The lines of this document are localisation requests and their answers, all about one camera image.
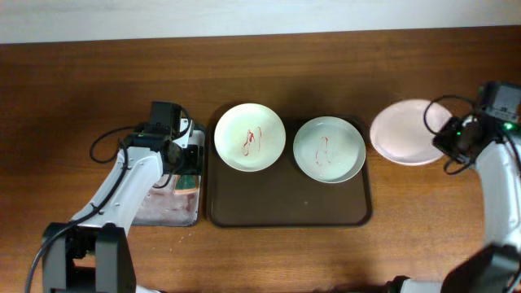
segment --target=white wall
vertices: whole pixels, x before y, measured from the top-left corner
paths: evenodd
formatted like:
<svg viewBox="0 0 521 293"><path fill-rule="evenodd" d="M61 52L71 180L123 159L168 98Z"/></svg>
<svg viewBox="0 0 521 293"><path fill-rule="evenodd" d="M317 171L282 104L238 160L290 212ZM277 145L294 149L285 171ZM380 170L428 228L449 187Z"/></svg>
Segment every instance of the white wall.
<svg viewBox="0 0 521 293"><path fill-rule="evenodd" d="M0 0L0 43L521 24L521 0Z"/></svg>

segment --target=wooden table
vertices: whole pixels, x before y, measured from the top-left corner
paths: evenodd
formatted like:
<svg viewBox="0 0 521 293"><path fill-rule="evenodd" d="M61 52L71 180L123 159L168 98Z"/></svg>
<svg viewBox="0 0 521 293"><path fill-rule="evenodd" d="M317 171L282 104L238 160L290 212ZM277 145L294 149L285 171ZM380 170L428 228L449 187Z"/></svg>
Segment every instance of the wooden table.
<svg viewBox="0 0 521 293"><path fill-rule="evenodd" d="M200 123L223 105L262 103L280 116L354 114L481 82L521 83L521 28L317 33L0 46L0 291L21 291L43 230L91 198L109 165L89 146L180 103ZM463 105L447 104L458 114ZM108 155L115 138L102 145ZM179 291L313 291L396 275L442 280L477 251L483 200L473 171L444 160L405 167L367 159L374 215L356 229L134 227L138 283ZM33 291L41 291L41 270Z"/></svg>

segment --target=red scribble on plate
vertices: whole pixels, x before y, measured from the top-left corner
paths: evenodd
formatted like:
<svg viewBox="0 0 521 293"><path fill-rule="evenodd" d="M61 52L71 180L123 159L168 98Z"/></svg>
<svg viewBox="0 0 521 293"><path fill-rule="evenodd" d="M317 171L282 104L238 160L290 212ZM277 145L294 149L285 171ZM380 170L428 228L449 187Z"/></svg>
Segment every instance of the red scribble on plate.
<svg viewBox="0 0 521 293"><path fill-rule="evenodd" d="M250 146L252 144L255 145L255 143L258 144L258 147L259 147L259 151L261 151L261 138L262 138L262 130L261 130L261 127L257 127L259 129L259 134L258 134L258 141L255 140L255 134L253 134L253 132L248 129L247 130L247 133L246 133L246 142L243 144L243 155L250 155Z"/></svg>
<svg viewBox="0 0 521 293"><path fill-rule="evenodd" d="M329 138L328 137L321 137L320 138L320 144L318 145L318 149L317 149L317 152L315 153L315 160L317 161L317 165L319 166L322 166L323 164L323 160L321 162L321 158L322 157L322 154L326 157L326 162L327 163L331 163L329 161L329 159L327 159L327 155L328 155L328 142L329 142Z"/></svg>

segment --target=white plate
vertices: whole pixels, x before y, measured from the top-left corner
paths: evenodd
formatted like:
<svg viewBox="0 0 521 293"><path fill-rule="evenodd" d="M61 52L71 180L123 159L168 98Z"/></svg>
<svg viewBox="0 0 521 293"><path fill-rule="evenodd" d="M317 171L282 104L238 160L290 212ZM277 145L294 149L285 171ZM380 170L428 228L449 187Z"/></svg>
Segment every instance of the white plate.
<svg viewBox="0 0 521 293"><path fill-rule="evenodd" d="M423 124L423 112L431 101L410 99L381 111L370 129L374 149L384 158L403 165L418 166L438 160L443 153L432 146L434 135ZM438 131L452 115L435 103L427 123Z"/></svg>
<svg viewBox="0 0 521 293"><path fill-rule="evenodd" d="M366 145L358 130L337 117L318 117L297 132L293 154L311 178L325 182L346 181L366 161Z"/></svg>
<svg viewBox="0 0 521 293"><path fill-rule="evenodd" d="M282 154L286 130L268 107L245 103L221 117L214 141L217 153L230 167L254 172L268 168Z"/></svg>

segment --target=black tray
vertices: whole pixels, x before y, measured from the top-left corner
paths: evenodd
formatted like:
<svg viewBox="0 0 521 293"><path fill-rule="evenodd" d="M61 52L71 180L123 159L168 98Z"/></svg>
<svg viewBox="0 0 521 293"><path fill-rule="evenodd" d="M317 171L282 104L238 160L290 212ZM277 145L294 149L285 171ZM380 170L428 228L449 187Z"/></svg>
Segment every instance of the black tray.
<svg viewBox="0 0 521 293"><path fill-rule="evenodd" d="M367 128L354 125L366 143ZM337 184L321 183L304 174L293 156L296 132L307 120L282 120L286 146L280 158L259 172L228 166L208 131L207 217L220 227L360 226L371 217L367 161L353 178Z"/></svg>

